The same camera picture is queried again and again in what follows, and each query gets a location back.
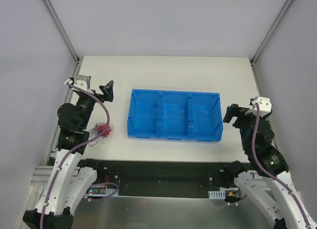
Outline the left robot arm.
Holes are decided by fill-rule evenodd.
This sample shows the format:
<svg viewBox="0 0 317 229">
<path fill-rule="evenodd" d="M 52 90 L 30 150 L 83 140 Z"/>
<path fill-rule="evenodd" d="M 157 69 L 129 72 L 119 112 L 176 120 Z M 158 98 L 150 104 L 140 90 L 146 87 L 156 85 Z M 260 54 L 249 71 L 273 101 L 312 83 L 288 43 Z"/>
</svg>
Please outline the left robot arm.
<svg viewBox="0 0 317 229">
<path fill-rule="evenodd" d="M 90 80 L 89 76 L 84 76 L 65 81 L 65 85 L 78 95 L 78 100 L 75 104 L 64 103 L 57 111 L 60 132 L 53 169 L 39 202 L 33 210 L 27 210 L 23 215 L 23 222 L 31 229 L 71 228 L 75 210 L 87 189 L 105 178 L 102 169 L 82 166 L 76 179 L 72 179 L 86 146 L 104 137 L 110 124 L 109 111 L 104 102 L 113 101 L 113 81 L 100 86 L 101 93 L 97 93 L 90 89 Z M 106 123 L 103 130 L 90 138 L 86 128 L 96 103 L 105 111 Z"/>
</svg>

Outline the right aluminium corner post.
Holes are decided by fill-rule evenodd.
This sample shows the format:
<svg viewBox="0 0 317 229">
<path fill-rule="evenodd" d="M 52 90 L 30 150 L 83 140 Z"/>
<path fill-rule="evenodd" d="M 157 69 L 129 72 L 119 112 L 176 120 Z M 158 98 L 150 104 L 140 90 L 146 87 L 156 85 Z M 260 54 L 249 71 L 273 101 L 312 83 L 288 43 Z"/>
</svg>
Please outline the right aluminium corner post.
<svg viewBox="0 0 317 229">
<path fill-rule="evenodd" d="M 283 3 L 281 9 L 279 10 L 279 12 L 278 12 L 277 16 L 275 17 L 273 23 L 271 24 L 271 26 L 269 27 L 268 31 L 266 32 L 263 40 L 261 41 L 259 47 L 257 48 L 255 54 L 250 59 L 251 66 L 255 65 L 256 61 L 260 57 L 260 55 L 261 55 L 263 49 L 265 48 L 266 44 L 270 40 L 271 36 L 275 32 L 275 30 L 277 29 L 279 24 L 281 23 L 282 19 L 284 18 L 284 16 L 288 12 L 288 10 L 289 10 L 289 8 L 290 8 L 290 6 L 292 5 L 293 2 L 294 2 L 294 0 L 285 0 L 285 2 Z"/>
</svg>

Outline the aluminium corner post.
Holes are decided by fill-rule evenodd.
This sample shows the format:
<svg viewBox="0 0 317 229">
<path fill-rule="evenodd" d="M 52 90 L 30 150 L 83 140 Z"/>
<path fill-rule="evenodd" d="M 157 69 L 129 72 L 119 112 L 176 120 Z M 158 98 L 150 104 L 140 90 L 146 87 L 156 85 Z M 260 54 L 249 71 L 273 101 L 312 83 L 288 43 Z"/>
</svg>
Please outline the aluminium corner post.
<svg viewBox="0 0 317 229">
<path fill-rule="evenodd" d="M 284 18 L 284 16 L 288 12 L 288 10 L 289 10 L 289 8 L 290 8 L 290 6 L 292 5 L 293 2 L 294 2 L 294 0 L 285 0 L 285 2 L 283 3 L 281 9 L 279 10 L 279 12 L 278 12 L 277 16 L 275 17 L 273 23 L 271 24 L 271 26 L 269 27 L 268 31 L 266 32 L 263 40 L 261 41 L 259 47 L 257 48 L 255 54 L 250 59 L 251 66 L 255 65 L 256 61 L 260 57 L 260 55 L 261 55 L 263 49 L 265 48 L 266 44 L 270 40 L 271 36 L 275 32 L 275 30 L 277 29 L 279 24 L 281 23 L 282 19 Z"/>
<path fill-rule="evenodd" d="M 46 8 L 50 18 L 52 19 L 54 26 L 56 27 L 57 32 L 59 33 L 63 43 L 65 44 L 68 52 L 70 53 L 72 59 L 75 61 L 75 63 L 80 62 L 80 56 L 75 51 L 75 48 L 51 2 L 51 0 L 41 0 L 44 4 L 44 7 Z"/>
</svg>

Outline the left aluminium corner post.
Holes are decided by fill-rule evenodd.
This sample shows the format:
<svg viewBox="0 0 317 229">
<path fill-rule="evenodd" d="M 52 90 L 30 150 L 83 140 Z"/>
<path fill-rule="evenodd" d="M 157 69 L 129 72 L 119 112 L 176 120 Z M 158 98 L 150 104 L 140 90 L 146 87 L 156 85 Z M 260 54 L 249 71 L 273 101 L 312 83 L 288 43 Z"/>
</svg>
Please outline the left aluminium corner post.
<svg viewBox="0 0 317 229">
<path fill-rule="evenodd" d="M 63 43 L 65 44 L 68 52 L 70 53 L 72 59 L 75 61 L 75 63 L 80 62 L 80 56 L 75 51 L 75 48 L 51 2 L 51 0 L 41 0 L 44 4 L 44 7 L 46 8 L 50 18 L 52 19 L 54 26 L 56 27 L 57 32 L 59 33 Z"/>
</svg>

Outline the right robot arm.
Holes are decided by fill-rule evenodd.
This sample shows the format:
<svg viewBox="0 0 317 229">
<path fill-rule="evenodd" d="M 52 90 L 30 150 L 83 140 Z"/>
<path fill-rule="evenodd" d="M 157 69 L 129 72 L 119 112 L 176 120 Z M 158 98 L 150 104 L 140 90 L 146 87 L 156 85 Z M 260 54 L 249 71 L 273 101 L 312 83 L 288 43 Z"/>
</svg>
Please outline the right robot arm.
<svg viewBox="0 0 317 229">
<path fill-rule="evenodd" d="M 240 161 L 234 161 L 214 177 L 214 183 L 223 188 L 233 186 L 242 190 L 252 200 L 274 229 L 315 229 L 317 223 L 311 218 L 298 196 L 289 167 L 283 155 L 272 145 L 275 137 L 268 121 L 271 110 L 261 113 L 261 103 L 253 108 L 232 104 L 227 108 L 223 121 L 240 132 L 242 149 L 252 168 L 269 187 L 273 196 L 255 183 L 253 175 Z"/>
</svg>

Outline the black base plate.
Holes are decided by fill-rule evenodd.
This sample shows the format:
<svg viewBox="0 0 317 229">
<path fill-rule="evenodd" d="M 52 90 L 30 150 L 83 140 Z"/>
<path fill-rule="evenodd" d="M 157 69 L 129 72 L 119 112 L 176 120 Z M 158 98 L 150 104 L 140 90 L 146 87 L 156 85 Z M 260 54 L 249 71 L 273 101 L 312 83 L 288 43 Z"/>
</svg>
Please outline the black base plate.
<svg viewBox="0 0 317 229">
<path fill-rule="evenodd" d="M 95 183 L 108 183 L 120 196 L 208 198 L 228 185 L 228 162 L 153 162 L 80 160 L 78 167 L 97 171 Z"/>
</svg>

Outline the blue three-compartment bin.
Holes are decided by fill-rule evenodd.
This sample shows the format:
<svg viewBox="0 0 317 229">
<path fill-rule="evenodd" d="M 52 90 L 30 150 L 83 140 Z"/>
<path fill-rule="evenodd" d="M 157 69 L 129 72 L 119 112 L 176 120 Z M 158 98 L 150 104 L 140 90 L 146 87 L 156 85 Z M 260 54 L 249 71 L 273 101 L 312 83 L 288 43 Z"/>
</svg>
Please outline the blue three-compartment bin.
<svg viewBox="0 0 317 229">
<path fill-rule="evenodd" d="M 132 90 L 129 137 L 219 142 L 222 133 L 218 93 Z"/>
</svg>

